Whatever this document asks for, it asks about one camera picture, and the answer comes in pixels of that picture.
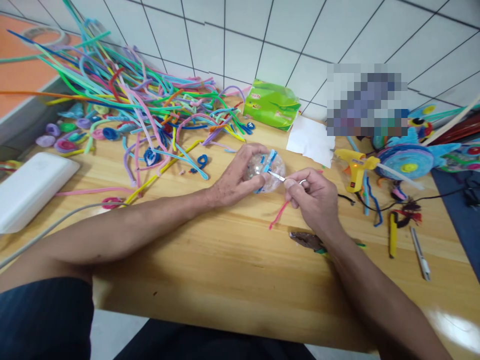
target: pixelated area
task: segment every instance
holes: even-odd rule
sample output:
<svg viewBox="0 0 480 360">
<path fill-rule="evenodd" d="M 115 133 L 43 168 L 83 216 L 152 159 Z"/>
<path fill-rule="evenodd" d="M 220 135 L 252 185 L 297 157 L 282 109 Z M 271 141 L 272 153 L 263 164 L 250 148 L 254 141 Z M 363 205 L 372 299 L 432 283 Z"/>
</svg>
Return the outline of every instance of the pixelated area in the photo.
<svg viewBox="0 0 480 360">
<path fill-rule="evenodd" d="M 330 136 L 405 136 L 408 85 L 388 64 L 330 64 L 327 133 Z"/>
</svg>

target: green tissue pack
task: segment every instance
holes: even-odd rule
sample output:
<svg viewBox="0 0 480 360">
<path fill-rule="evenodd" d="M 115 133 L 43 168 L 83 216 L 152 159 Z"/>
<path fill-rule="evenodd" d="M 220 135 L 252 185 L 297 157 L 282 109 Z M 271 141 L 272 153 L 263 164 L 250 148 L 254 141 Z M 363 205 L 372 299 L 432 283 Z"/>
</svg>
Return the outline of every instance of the green tissue pack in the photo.
<svg viewBox="0 0 480 360">
<path fill-rule="evenodd" d="M 299 113 L 299 98 L 287 87 L 255 79 L 243 116 L 287 132 Z"/>
</svg>

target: scissors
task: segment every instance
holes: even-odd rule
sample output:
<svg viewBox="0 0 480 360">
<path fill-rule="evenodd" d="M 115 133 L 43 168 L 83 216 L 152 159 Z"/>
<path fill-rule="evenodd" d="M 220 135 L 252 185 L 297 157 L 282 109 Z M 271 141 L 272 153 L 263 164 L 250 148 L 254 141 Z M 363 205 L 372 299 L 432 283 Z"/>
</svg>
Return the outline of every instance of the scissors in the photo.
<svg viewBox="0 0 480 360">
<path fill-rule="evenodd" d="M 285 178 L 283 176 L 280 176 L 274 172 L 268 171 L 268 173 L 274 177 L 276 177 L 278 180 L 280 180 L 282 183 L 285 182 Z M 303 179 L 302 181 L 299 182 L 300 185 L 302 185 L 303 182 L 306 182 L 307 179 Z"/>
</svg>

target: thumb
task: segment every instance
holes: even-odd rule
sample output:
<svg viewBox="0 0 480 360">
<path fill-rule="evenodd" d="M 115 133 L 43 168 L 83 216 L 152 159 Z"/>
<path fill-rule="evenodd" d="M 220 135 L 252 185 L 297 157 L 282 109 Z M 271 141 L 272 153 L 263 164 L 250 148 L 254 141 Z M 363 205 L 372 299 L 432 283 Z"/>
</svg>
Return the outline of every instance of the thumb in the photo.
<svg viewBox="0 0 480 360">
<path fill-rule="evenodd" d="M 283 185 L 290 196 L 295 199 L 300 206 L 304 205 L 310 198 L 310 195 L 305 192 L 304 187 L 291 178 L 286 179 Z"/>
</svg>

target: clear plastic ball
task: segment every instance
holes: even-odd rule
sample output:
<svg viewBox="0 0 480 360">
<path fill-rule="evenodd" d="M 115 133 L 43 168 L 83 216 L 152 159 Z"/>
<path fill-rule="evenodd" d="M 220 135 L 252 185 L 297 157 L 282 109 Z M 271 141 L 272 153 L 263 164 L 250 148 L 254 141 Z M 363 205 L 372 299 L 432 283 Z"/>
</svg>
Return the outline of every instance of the clear plastic ball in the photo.
<svg viewBox="0 0 480 360">
<path fill-rule="evenodd" d="M 243 175 L 243 179 L 245 181 L 250 180 L 253 178 L 255 175 L 260 175 L 264 173 L 265 167 L 268 166 L 267 161 L 269 159 L 269 154 L 256 154 L 253 155 L 250 163 L 248 164 L 245 174 Z M 269 166 L 268 170 L 270 170 L 272 173 L 278 174 L 282 177 L 285 177 L 285 163 L 280 157 L 279 154 L 276 154 L 275 158 L 271 162 L 271 165 Z M 256 194 L 264 194 L 264 193 L 271 193 L 274 191 L 276 188 L 279 187 L 279 185 L 282 182 L 277 179 L 275 176 L 272 176 L 268 174 L 267 180 L 265 182 L 265 185 L 260 189 L 260 191 L 255 191 Z"/>
</svg>

